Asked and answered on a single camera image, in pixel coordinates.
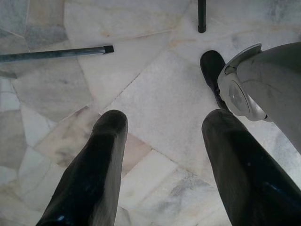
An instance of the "metal pole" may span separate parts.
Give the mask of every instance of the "metal pole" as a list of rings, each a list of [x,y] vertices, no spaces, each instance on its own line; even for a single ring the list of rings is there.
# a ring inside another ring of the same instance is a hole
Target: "metal pole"
[[[55,50],[47,52],[36,52],[36,53],[18,53],[0,55],[0,63],[21,61],[21,60],[37,60],[47,58],[58,58],[58,57],[74,57],[89,54],[106,54],[114,52],[113,46],[102,46],[94,48],[77,48],[77,49],[66,49],[66,50]]]
[[[206,31],[206,0],[198,0],[198,32]]]

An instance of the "pole tip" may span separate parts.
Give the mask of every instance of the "pole tip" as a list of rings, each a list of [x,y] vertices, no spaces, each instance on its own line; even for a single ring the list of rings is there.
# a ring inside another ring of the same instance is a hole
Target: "pole tip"
[[[104,51],[106,53],[113,53],[114,52],[114,47],[113,46],[104,46]]]
[[[202,26],[202,27],[199,27],[198,26],[198,32],[199,33],[204,33],[205,31],[206,31],[206,29],[207,29],[207,26],[205,25],[205,26]]]

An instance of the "metal rod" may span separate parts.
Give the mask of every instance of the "metal rod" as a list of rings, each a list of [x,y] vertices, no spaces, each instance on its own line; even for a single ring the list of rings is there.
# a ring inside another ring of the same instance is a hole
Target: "metal rod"
[[[102,47],[94,47],[94,48],[77,48],[77,49],[36,52],[36,53],[7,54],[7,55],[0,55],[0,63],[21,61],[21,60],[58,58],[58,57],[74,57],[74,56],[90,55],[90,54],[106,54],[112,52],[114,52],[113,46],[102,46]]]
[[[206,0],[198,0],[198,32],[206,31]]]

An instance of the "black shoe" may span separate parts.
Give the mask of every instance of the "black shoe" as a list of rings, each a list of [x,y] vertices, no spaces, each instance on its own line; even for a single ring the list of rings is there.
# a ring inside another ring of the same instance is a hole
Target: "black shoe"
[[[65,170],[37,226],[113,226],[126,139],[126,116],[116,110],[103,114]]]
[[[217,78],[225,66],[222,56],[218,52],[210,50],[202,55],[200,66],[206,83],[211,88],[218,106],[221,109],[228,110],[226,103],[220,96],[220,89],[217,84]]]

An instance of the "marble floor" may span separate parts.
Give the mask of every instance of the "marble floor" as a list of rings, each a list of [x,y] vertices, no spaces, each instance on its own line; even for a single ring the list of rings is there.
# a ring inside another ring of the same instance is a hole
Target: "marble floor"
[[[115,226],[229,226],[201,124],[217,104],[199,67],[215,49],[301,41],[301,1],[0,0],[0,54],[113,44],[105,56],[0,65],[0,225],[32,226],[109,109],[128,117]],[[273,123],[240,120],[301,187],[301,157]]]

